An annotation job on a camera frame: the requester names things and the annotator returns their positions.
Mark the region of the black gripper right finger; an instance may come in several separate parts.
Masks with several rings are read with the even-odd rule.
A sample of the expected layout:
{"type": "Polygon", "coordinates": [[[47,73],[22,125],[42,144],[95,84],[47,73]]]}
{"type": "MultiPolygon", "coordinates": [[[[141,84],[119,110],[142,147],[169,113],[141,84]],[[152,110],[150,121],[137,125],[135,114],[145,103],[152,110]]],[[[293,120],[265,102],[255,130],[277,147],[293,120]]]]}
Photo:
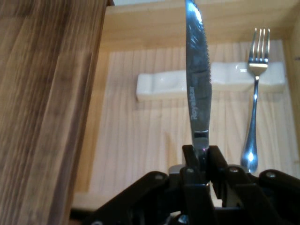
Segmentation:
{"type": "Polygon", "coordinates": [[[218,146],[208,150],[207,175],[224,207],[245,212],[252,225],[298,225],[300,180],[268,169],[253,176],[237,165],[228,165],[218,146]]]}

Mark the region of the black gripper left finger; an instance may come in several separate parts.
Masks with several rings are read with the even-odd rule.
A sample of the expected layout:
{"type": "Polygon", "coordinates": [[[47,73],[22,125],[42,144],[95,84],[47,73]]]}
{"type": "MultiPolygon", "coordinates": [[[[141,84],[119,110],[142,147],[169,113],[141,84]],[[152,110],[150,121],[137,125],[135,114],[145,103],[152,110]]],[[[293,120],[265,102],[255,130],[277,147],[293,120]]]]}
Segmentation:
{"type": "Polygon", "coordinates": [[[216,222],[205,173],[191,145],[182,147],[186,164],[179,173],[152,171],[109,200],[85,225],[163,225],[170,214],[187,215],[189,225],[216,222]]]}

